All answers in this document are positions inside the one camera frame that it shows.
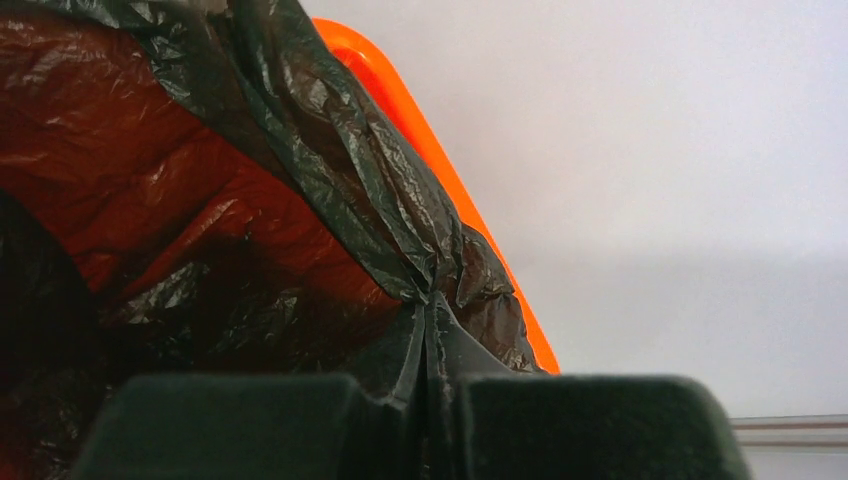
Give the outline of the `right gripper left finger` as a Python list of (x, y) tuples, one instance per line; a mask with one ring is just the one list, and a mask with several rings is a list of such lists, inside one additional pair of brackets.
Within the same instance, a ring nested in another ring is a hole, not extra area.
[(422, 305), (341, 371), (154, 375), (108, 402), (75, 479), (415, 479)]

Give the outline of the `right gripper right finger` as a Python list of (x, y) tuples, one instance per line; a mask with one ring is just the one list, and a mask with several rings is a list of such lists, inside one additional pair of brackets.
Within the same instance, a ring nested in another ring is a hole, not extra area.
[(729, 420), (678, 376), (518, 373), (435, 295), (424, 317), (434, 479), (747, 479)]

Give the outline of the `black trash bag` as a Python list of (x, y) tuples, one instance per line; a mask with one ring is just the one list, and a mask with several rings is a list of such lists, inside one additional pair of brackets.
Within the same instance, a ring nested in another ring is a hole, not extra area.
[(1, 475), (75, 479), (154, 375), (341, 371), (442, 295), (537, 373), (510, 278), (296, 1), (1, 5)]

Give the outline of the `orange plastic trash bin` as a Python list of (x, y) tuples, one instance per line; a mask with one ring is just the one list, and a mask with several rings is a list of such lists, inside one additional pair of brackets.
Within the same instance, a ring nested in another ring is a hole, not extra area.
[(353, 28), (324, 18), (314, 18), (313, 24), (327, 48), (352, 71), (380, 109), (440, 180), (456, 206), (460, 220), (488, 241), (515, 288), (528, 340), (537, 363), (544, 371), (558, 374), (560, 367), (556, 355), (532, 308), (471, 195), (395, 66), (376, 44)]

